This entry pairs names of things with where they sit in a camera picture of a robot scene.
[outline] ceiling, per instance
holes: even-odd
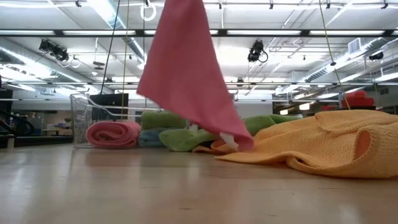
[[[127,21],[127,0],[121,0],[119,15]],[[142,1],[130,1],[142,4]],[[274,8],[269,10],[267,0],[222,0],[223,9],[219,9],[218,0],[204,0],[210,29],[322,29],[322,17],[318,0],[273,0]],[[35,1],[1,1],[0,29],[109,29],[109,25],[101,18],[88,2],[80,1],[82,7],[74,6],[75,1],[68,0],[35,0]],[[153,20],[143,21],[140,6],[129,7],[128,29],[156,29],[164,1],[150,2],[156,5],[157,13]],[[328,29],[396,29],[398,27],[398,1],[388,1],[389,7],[381,9],[384,1],[377,0],[331,0],[331,8],[323,12]],[[2,4],[17,4],[19,7],[4,7]],[[110,38],[99,38],[95,54],[96,39],[93,38],[48,38],[53,43],[68,49],[68,53],[78,58],[80,66],[69,71],[75,72],[89,80],[102,81],[103,72],[93,76],[93,61],[106,63]],[[261,39],[267,46],[269,61],[259,66],[247,60],[249,48],[256,39]],[[329,38],[333,55],[347,50],[348,43],[354,38]],[[39,50],[41,38],[38,37],[8,37],[21,47],[37,54],[37,60],[42,52]],[[138,44],[148,53],[152,37],[136,38]],[[256,38],[256,37],[214,37],[218,62],[226,82],[236,82],[243,77],[248,82],[296,82],[313,68],[323,65],[330,54],[325,38]],[[120,38],[113,40],[108,63],[107,77],[121,82],[124,72],[127,82],[138,82],[142,70],[134,53],[127,48],[126,69],[124,68],[126,44]],[[385,49],[385,58],[396,57],[395,45]],[[53,62],[53,68],[59,67],[49,55],[44,58]],[[366,66],[376,66],[383,61],[368,61]],[[339,68],[339,73],[348,76],[365,69],[362,57],[354,63]],[[329,75],[329,82],[335,82]],[[260,89],[275,90],[277,86],[264,86]]]

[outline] wooden floor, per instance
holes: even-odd
[[[308,175],[165,149],[0,152],[1,224],[398,223],[398,179]]]

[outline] yellow knit blanket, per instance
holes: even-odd
[[[248,164],[286,162],[291,168],[335,177],[398,175],[398,116],[352,110],[273,125],[254,137],[254,150],[217,159]],[[214,142],[212,150],[232,152]]]

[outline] metal basket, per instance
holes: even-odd
[[[70,95],[70,105],[72,111],[72,133],[75,148],[93,148],[86,138],[87,129],[100,121],[135,121],[139,114],[133,114],[133,110],[154,110],[160,108],[141,108],[141,107],[122,107],[122,106],[103,106],[95,103],[89,95],[77,93]],[[124,109],[126,113],[115,114],[109,109]]]

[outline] cloth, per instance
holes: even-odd
[[[137,93],[219,135],[230,134],[238,150],[251,135],[229,98],[202,0],[167,0]]]
[[[144,111],[141,115],[141,129],[185,128],[187,120],[169,111]]]
[[[274,124],[293,121],[298,118],[292,116],[282,116],[282,115],[259,115],[252,116],[249,118],[244,118],[243,121],[246,125],[247,131],[253,136],[257,134],[260,130],[268,128]],[[187,129],[176,129],[164,131],[160,134],[160,140],[174,152],[190,152],[196,146],[203,142],[214,141],[219,139],[217,135],[211,134],[205,130],[192,131]]]
[[[130,148],[137,144],[139,132],[140,126],[135,122],[103,121],[91,125],[87,129],[86,138],[95,147]]]
[[[221,141],[217,159],[248,164],[286,162],[291,168],[335,177],[398,175],[398,116],[380,111],[329,111],[273,125],[254,137],[254,150],[233,152]]]
[[[159,139],[159,134],[171,129],[173,128],[153,128],[143,130],[139,133],[138,145],[140,145],[140,147],[164,147],[164,144]]]

